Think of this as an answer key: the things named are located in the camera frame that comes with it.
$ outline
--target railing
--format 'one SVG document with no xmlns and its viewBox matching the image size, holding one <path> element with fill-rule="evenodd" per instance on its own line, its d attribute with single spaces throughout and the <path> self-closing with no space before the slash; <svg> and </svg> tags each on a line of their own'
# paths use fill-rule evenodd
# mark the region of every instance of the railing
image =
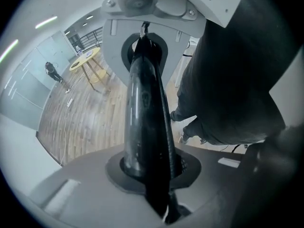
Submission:
<svg viewBox="0 0 304 228">
<path fill-rule="evenodd" d="M 79 46 L 82 50 L 87 50 L 93 46 L 98 46 L 103 41 L 103 27 L 82 36 L 78 41 L 72 42 L 72 46 L 76 50 Z"/>
</svg>

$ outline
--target ceiling light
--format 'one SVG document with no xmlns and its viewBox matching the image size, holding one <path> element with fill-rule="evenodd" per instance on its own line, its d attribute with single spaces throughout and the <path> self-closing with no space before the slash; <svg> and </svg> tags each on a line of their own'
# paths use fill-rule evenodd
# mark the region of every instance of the ceiling light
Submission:
<svg viewBox="0 0 304 228">
<path fill-rule="evenodd" d="M 49 23 L 49 22 L 51 22 L 51 21 L 53 21 L 53 20 L 55 20 L 55 19 L 57 19 L 57 16 L 51 17 L 51 18 L 49 18 L 49 19 L 47 19 L 47 20 L 45 20 L 45 21 L 43 21 L 43 22 L 37 24 L 37 25 L 35 26 L 35 29 L 38 29 L 39 27 L 44 26 L 45 24 L 47 24 L 47 23 Z"/>
<path fill-rule="evenodd" d="M 11 43 L 9 45 L 8 48 L 5 49 L 5 51 L 2 53 L 2 55 L 0 56 L 0 62 L 2 62 L 2 60 L 5 58 L 5 56 L 10 52 L 10 50 L 13 49 L 13 47 L 18 43 L 18 40 L 14 40 L 13 43 Z"/>
</svg>

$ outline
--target person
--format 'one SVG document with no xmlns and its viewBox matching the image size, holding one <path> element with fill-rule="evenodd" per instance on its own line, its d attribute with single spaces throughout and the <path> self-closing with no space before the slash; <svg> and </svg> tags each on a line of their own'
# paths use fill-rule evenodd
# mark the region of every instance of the person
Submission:
<svg viewBox="0 0 304 228">
<path fill-rule="evenodd" d="M 179 142 L 251 144 L 284 129 L 269 90 L 300 46 L 272 0 L 241 0 L 226 28 L 207 20 L 170 113 L 178 122 L 196 116 Z"/>
<path fill-rule="evenodd" d="M 50 62 L 46 62 L 45 64 L 45 70 L 47 75 L 49 75 L 52 79 L 58 81 L 59 83 L 62 83 L 63 78 L 57 73 L 54 65 Z M 66 88 L 66 93 L 70 92 L 70 87 L 64 83 L 64 87 Z"/>
</svg>

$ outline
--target wooden floor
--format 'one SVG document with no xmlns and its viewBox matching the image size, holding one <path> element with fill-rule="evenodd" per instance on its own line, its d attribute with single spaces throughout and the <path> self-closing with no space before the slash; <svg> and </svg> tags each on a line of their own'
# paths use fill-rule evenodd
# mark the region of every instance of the wooden floor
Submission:
<svg viewBox="0 0 304 228">
<path fill-rule="evenodd" d="M 186 53 L 192 54 L 193 49 L 187 49 Z M 81 69 L 76 72 L 69 72 L 67 69 L 62 76 L 72 86 L 71 92 L 65 94 L 63 86 L 56 84 L 41 117 L 38 139 L 59 162 L 62 161 L 62 164 L 66 164 L 83 154 L 124 142 L 127 87 L 108 67 L 102 50 L 95 56 L 95 60 L 110 74 L 110 76 L 106 75 L 103 83 L 111 91 L 107 92 L 100 82 L 94 84 L 99 92 L 94 91 Z M 94 62 L 90 63 L 96 70 L 99 69 Z M 178 88 L 174 86 L 174 83 L 179 67 L 180 63 L 166 86 L 170 111 L 175 110 L 177 106 L 176 93 Z M 86 67 L 86 71 L 89 76 L 93 74 L 88 67 Z M 73 102 L 68 108 L 67 102 L 70 97 Z M 173 138 L 176 142 L 182 134 L 182 128 L 194 119 L 195 117 L 192 117 L 180 123 L 172 122 Z M 217 151 L 226 147 L 213 146 L 209 143 L 201 145 L 199 137 L 191 138 L 188 145 Z M 230 145 L 224 151 L 230 152 L 233 147 Z M 245 149 L 240 146 L 236 152 L 244 153 Z"/>
</svg>

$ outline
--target round table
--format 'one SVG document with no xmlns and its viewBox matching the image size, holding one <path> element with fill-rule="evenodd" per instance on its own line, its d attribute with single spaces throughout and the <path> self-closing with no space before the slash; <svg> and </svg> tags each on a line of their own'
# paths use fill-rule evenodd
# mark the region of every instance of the round table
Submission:
<svg viewBox="0 0 304 228">
<path fill-rule="evenodd" d="M 98 73 L 93 69 L 92 65 L 89 63 L 89 60 L 92 60 L 92 61 L 95 62 L 102 70 L 104 70 L 104 69 L 101 67 L 101 65 L 100 65 L 99 63 L 97 63 L 97 61 L 93 58 L 93 57 L 96 56 L 96 54 L 99 52 L 99 50 L 100 50 L 100 47 L 99 47 L 99 48 L 96 47 L 96 48 L 92 49 L 91 51 L 93 51 L 93 52 L 92 52 L 91 56 L 89 56 L 89 57 L 86 57 L 86 53 L 82 54 L 79 58 L 77 58 L 77 59 L 75 60 L 75 62 L 72 63 L 72 65 L 71 65 L 71 67 L 70 67 L 70 69 L 69 69 L 70 71 L 74 71 L 74 70 L 78 69 L 79 67 L 81 67 L 82 70 L 83 70 L 83 72 L 84 72 L 84 74 L 85 74 L 85 76 L 86 76 L 86 78 L 87 78 L 87 80 L 88 80 L 88 82 L 89 82 L 89 84 L 91 85 L 91 87 L 92 87 L 93 89 L 94 89 L 94 87 L 93 87 L 92 83 L 90 82 L 89 76 L 88 76 L 87 73 L 86 73 L 86 70 L 85 70 L 85 68 L 84 68 L 84 64 L 86 63 L 86 64 L 88 65 L 88 67 L 89 67 L 89 68 L 92 70 L 92 72 L 95 74 L 96 78 L 98 78 L 98 80 L 101 82 L 102 78 L 100 77 L 100 74 L 98 74 Z"/>
</svg>

